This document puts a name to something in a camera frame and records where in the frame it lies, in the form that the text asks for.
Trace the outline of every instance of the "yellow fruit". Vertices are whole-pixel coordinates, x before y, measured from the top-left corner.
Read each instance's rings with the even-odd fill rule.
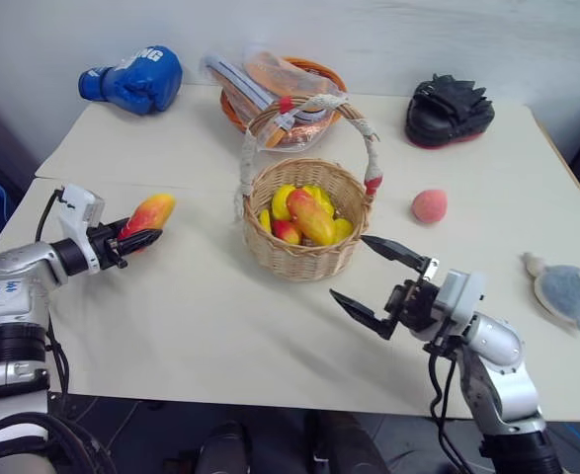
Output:
[[[268,232],[272,232],[272,223],[270,222],[270,211],[263,209],[259,214],[259,223]]]
[[[342,242],[353,233],[353,224],[347,219],[339,218],[333,221],[336,226],[336,237],[334,243]]]
[[[129,237],[144,229],[161,229],[175,207],[175,198],[171,195],[154,195],[145,200],[133,212],[131,218],[119,233],[119,239]]]
[[[293,185],[282,185],[272,197],[272,216],[275,220],[291,220],[286,200],[290,193],[295,190]]]
[[[325,190],[319,186],[313,185],[303,186],[302,188],[310,193],[314,199],[316,199],[316,202],[318,202],[318,204],[320,204],[320,206],[325,209],[330,217],[333,217],[333,214],[336,213],[336,209],[331,203],[331,197],[329,197]]]
[[[333,219],[306,190],[292,191],[288,208],[302,233],[316,245],[334,243],[336,228]]]

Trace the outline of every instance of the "wicker basket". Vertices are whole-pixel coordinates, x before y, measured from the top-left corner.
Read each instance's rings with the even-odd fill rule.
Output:
[[[364,136],[369,151],[369,165],[363,187],[349,172],[339,165],[319,159],[297,158],[282,161],[262,171],[256,178],[252,174],[256,155],[257,133],[277,116],[279,104],[274,103],[253,119],[246,130],[243,162],[241,166],[241,194],[243,194],[244,233],[248,248],[259,264],[279,277],[293,281],[313,281],[331,277],[343,270],[351,259],[360,235],[369,225],[369,214],[377,187],[381,183],[381,170],[376,164],[373,141],[377,139],[366,121],[349,104],[340,104],[333,96],[294,96],[292,104],[302,109],[314,104],[336,110],[352,123]],[[317,185],[331,197],[341,216],[350,220],[354,231],[342,242],[326,247],[291,245],[267,232],[258,216],[270,207],[274,192],[284,184],[297,186]]]
[[[347,92],[347,86],[342,81],[340,76],[338,76],[338,74],[336,74],[336,72],[333,71],[332,69],[329,69],[328,67],[318,64],[317,62],[312,62],[307,59],[302,59],[300,57],[284,57],[284,60],[307,72],[330,79],[336,86],[338,86],[338,89],[340,89],[342,92]],[[232,105],[228,100],[228,96],[226,95],[223,89],[221,90],[219,102],[221,104],[221,109],[230,119],[230,121],[237,128],[239,128],[240,131],[246,131],[246,125],[237,116],[237,112],[235,112],[234,109],[232,108]],[[331,123],[335,123],[339,118],[340,114],[337,113],[334,114],[333,117],[331,118]]]

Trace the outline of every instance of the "plush toy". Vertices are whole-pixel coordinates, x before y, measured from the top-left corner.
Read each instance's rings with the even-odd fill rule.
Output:
[[[542,306],[580,330],[580,269],[569,265],[548,267],[530,253],[523,260],[527,272],[536,279],[534,292]]]

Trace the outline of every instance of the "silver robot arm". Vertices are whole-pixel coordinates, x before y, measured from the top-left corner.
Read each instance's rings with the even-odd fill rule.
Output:
[[[419,279],[395,287],[384,308],[388,312],[385,319],[375,318],[366,306],[331,290],[336,301],[384,339],[390,339],[401,323],[426,342],[424,350],[430,354],[437,401],[443,394],[435,383],[436,359],[445,357],[458,364],[463,397],[483,434],[481,454],[492,459],[499,474],[560,474],[561,466],[539,410],[538,393],[525,367],[523,341],[507,322],[475,311],[484,297],[483,274],[449,271],[444,284],[437,287],[431,283],[437,259],[421,257],[379,237],[362,239],[380,255],[418,272]],[[458,454],[453,456],[445,448],[444,421],[436,418],[435,405],[431,404],[431,413],[442,448],[462,472],[471,472]]]
[[[101,224],[104,202],[100,197],[69,185],[55,191],[46,209],[56,198],[62,204],[59,220],[66,238],[53,244],[35,242],[0,254],[0,453],[36,450],[45,445],[50,432],[55,437],[74,436],[72,442],[93,442],[48,413],[46,332],[50,342],[57,344],[49,319],[49,295],[66,284],[68,277],[81,272],[125,267],[124,255],[150,245],[162,232],[147,229],[118,240],[127,219]],[[73,453],[80,472],[91,472],[86,470],[92,463],[90,449],[94,451],[88,446]],[[13,457],[5,458],[9,464],[0,461],[0,472],[14,471],[9,467],[15,462]],[[53,472],[43,458],[25,462],[25,466],[37,469],[30,472]]]

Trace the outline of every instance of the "toy mango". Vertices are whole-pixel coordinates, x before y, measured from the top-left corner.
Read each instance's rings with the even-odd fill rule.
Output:
[[[272,232],[272,224],[270,222],[270,211],[263,209],[259,214],[259,223],[261,227],[266,229],[268,232]]]
[[[351,234],[353,234],[353,224],[349,222],[347,219],[343,219],[342,217],[333,221],[333,224],[336,226],[336,237],[335,243],[342,242]]]
[[[290,193],[288,210],[298,229],[316,245],[331,245],[336,237],[333,219],[306,190]]]
[[[302,233],[293,222],[288,220],[275,220],[272,223],[275,237],[293,245],[300,245]]]
[[[325,190],[320,188],[319,186],[307,185],[302,187],[308,193],[310,193],[316,202],[320,204],[320,206],[327,211],[327,213],[333,217],[333,214],[336,213],[336,209],[331,203],[331,197],[327,194]]]
[[[172,195],[160,194],[146,199],[133,212],[133,215],[119,232],[119,239],[124,239],[144,229],[161,229],[175,207]]]
[[[274,193],[272,197],[272,216],[275,220],[291,220],[286,200],[295,189],[296,187],[293,185],[282,185]]]

